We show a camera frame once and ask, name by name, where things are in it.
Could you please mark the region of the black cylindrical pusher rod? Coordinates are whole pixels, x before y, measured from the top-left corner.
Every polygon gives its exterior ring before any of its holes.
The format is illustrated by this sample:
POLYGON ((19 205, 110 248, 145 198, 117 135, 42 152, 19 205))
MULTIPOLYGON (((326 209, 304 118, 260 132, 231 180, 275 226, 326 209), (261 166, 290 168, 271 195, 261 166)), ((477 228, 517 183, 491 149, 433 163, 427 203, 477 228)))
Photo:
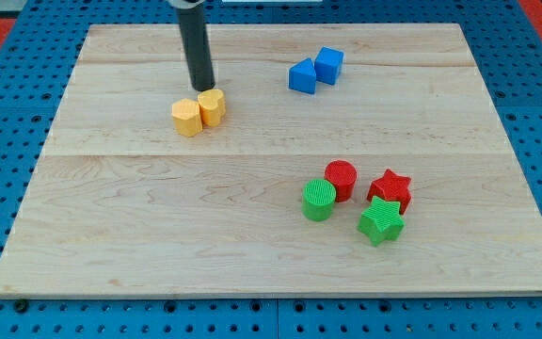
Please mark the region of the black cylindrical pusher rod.
POLYGON ((193 89, 205 91, 215 86, 215 75, 206 28, 203 3, 195 8, 175 8, 184 54, 193 89))

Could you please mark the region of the silver rod mount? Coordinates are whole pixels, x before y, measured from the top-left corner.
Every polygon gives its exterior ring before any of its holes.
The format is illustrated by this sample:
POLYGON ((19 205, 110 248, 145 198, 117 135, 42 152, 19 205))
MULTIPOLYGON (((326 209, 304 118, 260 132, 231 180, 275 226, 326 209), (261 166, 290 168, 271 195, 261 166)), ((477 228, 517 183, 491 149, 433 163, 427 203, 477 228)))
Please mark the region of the silver rod mount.
POLYGON ((195 8, 205 0, 167 0, 174 8, 195 8))

